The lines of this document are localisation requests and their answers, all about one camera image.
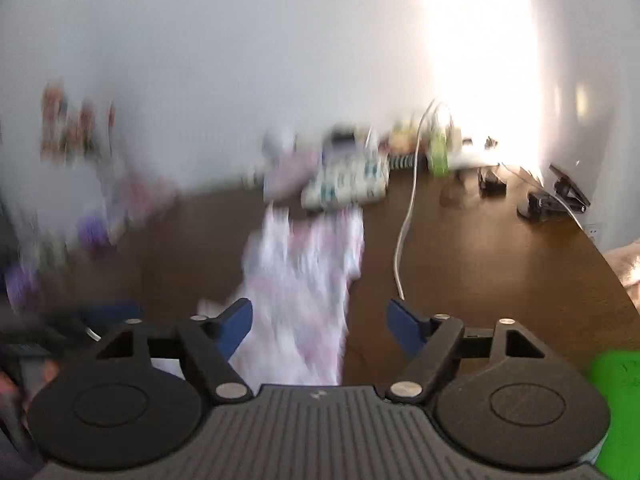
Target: electrical outlet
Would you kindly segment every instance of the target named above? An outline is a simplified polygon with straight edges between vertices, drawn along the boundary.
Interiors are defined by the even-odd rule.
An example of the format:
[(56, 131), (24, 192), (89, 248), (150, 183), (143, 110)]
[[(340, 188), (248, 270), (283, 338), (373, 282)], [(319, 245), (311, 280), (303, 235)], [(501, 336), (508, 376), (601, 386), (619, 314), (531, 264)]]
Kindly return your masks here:
[(600, 235), (604, 229), (604, 224), (602, 222), (597, 222), (593, 224), (587, 224), (584, 226), (584, 232), (587, 233), (589, 240), (591, 240), (594, 245), (597, 245), (600, 241)]

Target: white wall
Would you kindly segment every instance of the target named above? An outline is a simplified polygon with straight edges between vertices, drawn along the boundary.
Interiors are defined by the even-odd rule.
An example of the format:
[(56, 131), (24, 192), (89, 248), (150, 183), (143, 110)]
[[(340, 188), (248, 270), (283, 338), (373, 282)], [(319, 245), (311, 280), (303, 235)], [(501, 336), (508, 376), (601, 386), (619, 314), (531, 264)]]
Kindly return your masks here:
[[(578, 141), (590, 139), (594, 169), (581, 178), (594, 196), (591, 218), (607, 223), (602, 246), (640, 237), (640, 117), (632, 106), (640, 96), (640, 0), (530, 3), (540, 157), (569, 160)], [(320, 134), (337, 121), (385, 128), (450, 92), (432, 67), (438, 31), (430, 23), (424, 0), (2, 0), (2, 192), (14, 210), (37, 210), (44, 227), (60, 230), (100, 195), (90, 168), (39, 161), (40, 94), (49, 79), (62, 77), (75, 102), (91, 97), (104, 111), (114, 100), (117, 150), (186, 189), (240, 173), (267, 129)], [(465, 47), (460, 56), (474, 42)], [(472, 70), (456, 76), (464, 73), (478, 94), (474, 105), (495, 107)], [(578, 84), (598, 104), (587, 119), (575, 110)]]

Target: power cord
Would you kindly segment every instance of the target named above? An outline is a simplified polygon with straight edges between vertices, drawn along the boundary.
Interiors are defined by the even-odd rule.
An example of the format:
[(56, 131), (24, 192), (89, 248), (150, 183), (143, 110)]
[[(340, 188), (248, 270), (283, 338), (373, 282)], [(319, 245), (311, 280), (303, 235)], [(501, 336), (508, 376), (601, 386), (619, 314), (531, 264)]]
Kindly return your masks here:
[[(420, 149), (420, 130), (422, 129), (422, 124), (424, 120), (428, 117), (433, 108), (433, 104), (436, 102), (436, 99), (433, 99), (427, 109), (422, 114), (420, 118), (420, 122), (418, 123), (418, 130), (416, 131), (416, 139), (415, 139), (415, 153), (414, 160), (418, 160), (418, 150)], [(436, 106), (434, 113), (438, 110), (440, 105), (443, 103), (439, 103)], [(401, 300), (404, 301), (404, 290), (402, 290), (402, 281), (400, 280), (400, 260), (402, 259), (402, 248), (404, 248), (404, 239), (406, 238), (406, 234), (409, 232), (409, 227), (411, 226), (411, 218), (414, 214), (414, 203), (415, 203), (415, 187), (418, 181), (418, 164), (414, 164), (414, 184), (411, 188), (411, 199), (409, 200), (409, 209), (407, 209), (406, 216), (404, 217), (404, 222), (402, 222), (402, 227), (400, 228), (400, 234), (398, 235), (398, 243), (396, 244), (396, 252), (394, 253), (394, 278), (396, 280), (396, 288), (398, 289), (398, 296)]]
[(502, 166), (504, 166), (504, 169), (509, 171), (509, 173), (514, 174), (515, 176), (517, 176), (521, 181), (523, 181), (525, 184), (529, 184), (530, 186), (533, 186), (535, 188), (538, 188), (540, 191), (543, 191), (549, 195), (551, 195), (553, 198), (556, 199), (556, 201), (566, 209), (566, 211), (569, 213), (569, 216), (571, 218), (574, 219), (574, 222), (578, 225), (578, 227), (580, 228), (581, 231), (584, 231), (584, 229), (582, 228), (582, 224), (580, 224), (580, 221), (577, 219), (575, 213), (571, 210), (571, 208), (569, 207), (569, 205), (567, 204), (567, 202), (564, 201), (564, 199), (558, 195), (558, 193), (554, 192), (553, 194), (549, 193), (544, 187), (540, 186), (540, 184), (538, 184), (537, 182), (529, 182), (528, 180), (524, 179), (522, 176), (520, 176), (519, 174), (517, 174), (515, 171), (511, 170), (505, 163), (501, 162), (500, 163)]

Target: pink object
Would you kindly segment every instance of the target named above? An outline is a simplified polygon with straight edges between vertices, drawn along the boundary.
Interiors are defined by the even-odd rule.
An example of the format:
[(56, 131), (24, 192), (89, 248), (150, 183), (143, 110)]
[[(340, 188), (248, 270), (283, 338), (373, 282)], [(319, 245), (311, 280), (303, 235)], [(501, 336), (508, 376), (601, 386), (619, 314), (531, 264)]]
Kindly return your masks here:
[[(286, 210), (267, 209), (244, 249), (242, 285), (227, 302), (254, 304), (251, 331), (229, 361), (254, 392), (265, 383), (340, 383), (348, 286), (360, 276), (363, 246), (360, 209), (293, 225)], [(206, 316), (221, 311), (198, 305)]]
[(281, 200), (300, 192), (318, 172), (319, 150), (300, 150), (283, 156), (264, 177), (264, 201)]

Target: silver screw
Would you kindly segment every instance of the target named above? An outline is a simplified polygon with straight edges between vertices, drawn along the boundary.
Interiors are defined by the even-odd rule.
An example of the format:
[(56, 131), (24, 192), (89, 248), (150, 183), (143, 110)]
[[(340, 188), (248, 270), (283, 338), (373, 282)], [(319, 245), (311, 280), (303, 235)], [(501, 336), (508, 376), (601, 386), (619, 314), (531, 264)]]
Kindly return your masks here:
[(422, 393), (422, 386), (413, 381), (401, 381), (391, 385), (391, 393), (396, 397), (404, 397), (405, 399), (413, 399)]
[(240, 383), (223, 383), (216, 388), (216, 395), (222, 399), (240, 399), (247, 392), (246, 386)]

